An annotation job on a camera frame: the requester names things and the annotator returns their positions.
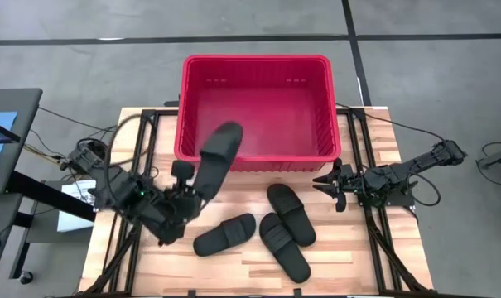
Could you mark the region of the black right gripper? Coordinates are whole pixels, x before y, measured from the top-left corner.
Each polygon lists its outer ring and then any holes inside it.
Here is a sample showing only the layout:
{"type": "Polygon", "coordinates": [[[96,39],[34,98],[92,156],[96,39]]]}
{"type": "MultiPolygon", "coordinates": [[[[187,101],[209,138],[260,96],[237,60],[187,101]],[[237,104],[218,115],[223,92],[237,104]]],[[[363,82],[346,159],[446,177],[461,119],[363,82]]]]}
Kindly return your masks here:
{"type": "Polygon", "coordinates": [[[330,197],[336,197],[335,209],[337,212],[344,212],[346,209],[346,193],[359,195],[361,200],[367,196],[364,185],[364,178],[360,174],[355,174],[350,164],[344,164],[341,159],[334,161],[334,173],[319,176],[312,181],[319,184],[313,185],[313,188],[323,192],[330,197]]]}

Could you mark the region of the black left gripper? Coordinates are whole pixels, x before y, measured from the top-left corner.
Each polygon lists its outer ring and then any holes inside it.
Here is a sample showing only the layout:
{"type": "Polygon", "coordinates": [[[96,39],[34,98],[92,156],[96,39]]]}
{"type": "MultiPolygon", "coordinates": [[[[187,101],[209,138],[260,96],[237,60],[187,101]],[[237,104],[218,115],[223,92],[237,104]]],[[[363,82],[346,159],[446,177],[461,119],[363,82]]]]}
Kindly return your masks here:
{"type": "Polygon", "coordinates": [[[175,160],[171,165],[171,175],[176,183],[163,191],[163,200],[159,204],[165,218],[161,225],[159,245],[173,244],[182,238],[186,225],[195,219],[203,209],[204,186],[188,185],[195,174],[195,166],[188,161],[175,160]]]}

